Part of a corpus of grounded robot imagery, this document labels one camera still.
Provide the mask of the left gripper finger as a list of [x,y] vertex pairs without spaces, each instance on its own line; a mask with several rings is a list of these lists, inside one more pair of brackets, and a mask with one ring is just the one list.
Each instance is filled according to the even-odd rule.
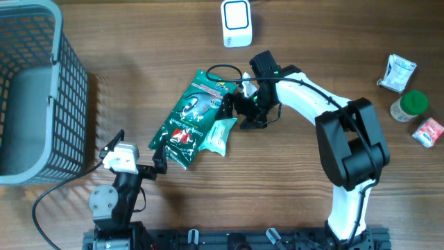
[[100,151],[100,156],[106,156],[110,151],[114,151],[114,148],[116,147],[116,145],[120,142],[123,141],[124,139],[124,130],[121,129],[116,136],[109,141]]
[[165,174],[167,172],[166,142],[165,138],[161,140],[152,157],[154,168],[158,174]]

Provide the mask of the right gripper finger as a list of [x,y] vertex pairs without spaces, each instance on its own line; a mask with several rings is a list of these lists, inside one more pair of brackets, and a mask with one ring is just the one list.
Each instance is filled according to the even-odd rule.
[[233,118],[234,95],[227,93],[223,96],[221,105],[216,113],[216,120]]
[[263,129],[267,127],[267,121],[257,121],[256,119],[252,119],[250,117],[246,117],[242,123],[240,124],[240,129],[248,130],[248,129]]

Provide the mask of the green 3M glove package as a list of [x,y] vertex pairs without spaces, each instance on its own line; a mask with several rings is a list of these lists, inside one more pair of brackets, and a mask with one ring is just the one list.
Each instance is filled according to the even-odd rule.
[[188,168],[198,148],[216,121],[216,114],[226,94],[233,94],[237,86],[221,77],[198,70],[189,87],[149,144],[156,150],[166,140],[166,156]]

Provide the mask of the teal tissue pack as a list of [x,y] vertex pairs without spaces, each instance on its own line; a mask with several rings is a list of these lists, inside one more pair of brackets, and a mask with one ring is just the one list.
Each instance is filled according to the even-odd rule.
[[225,156],[228,136],[236,122],[237,118],[216,120],[198,150],[209,150]]

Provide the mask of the white blue plaster pack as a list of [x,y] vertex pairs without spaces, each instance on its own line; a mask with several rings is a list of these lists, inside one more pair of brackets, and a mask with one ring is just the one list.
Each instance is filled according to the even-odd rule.
[[384,77],[377,81],[377,85],[397,93],[402,93],[416,67],[417,64],[414,62],[396,54],[391,54],[388,57]]

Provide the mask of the green lid jar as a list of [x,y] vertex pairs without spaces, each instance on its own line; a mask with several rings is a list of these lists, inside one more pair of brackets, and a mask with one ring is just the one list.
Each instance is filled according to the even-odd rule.
[[390,108],[391,116],[399,122],[409,122],[423,114],[429,107],[427,96],[417,90],[402,95]]

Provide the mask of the small red white box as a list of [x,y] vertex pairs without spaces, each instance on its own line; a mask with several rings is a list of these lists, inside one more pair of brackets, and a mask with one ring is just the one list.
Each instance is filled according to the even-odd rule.
[[443,134],[443,126],[434,118],[426,119],[413,133],[412,137],[419,141],[425,148],[433,147]]

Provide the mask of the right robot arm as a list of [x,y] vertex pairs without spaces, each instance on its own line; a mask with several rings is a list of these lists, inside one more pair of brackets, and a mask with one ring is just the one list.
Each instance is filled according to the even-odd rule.
[[263,239],[276,249],[391,249],[388,229],[365,222],[370,191],[390,161],[373,104],[328,92],[296,66],[279,66],[270,51],[257,54],[249,65],[258,89],[247,90],[248,78],[235,79],[240,92],[223,97],[216,119],[238,114],[245,117],[242,129],[266,128],[270,109],[292,108],[315,126],[321,165],[333,185],[323,227],[269,228]]

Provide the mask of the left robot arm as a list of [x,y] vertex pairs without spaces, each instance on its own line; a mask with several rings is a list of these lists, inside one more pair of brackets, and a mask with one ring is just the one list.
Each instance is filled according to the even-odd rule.
[[143,194],[142,181],[154,181],[167,172],[166,139],[160,141],[152,157],[153,166],[140,165],[136,144],[125,142],[121,130],[105,147],[99,158],[104,167],[116,174],[111,185],[100,185],[89,196],[94,231],[83,236],[84,249],[157,249],[153,237],[142,222],[132,222],[138,194]]

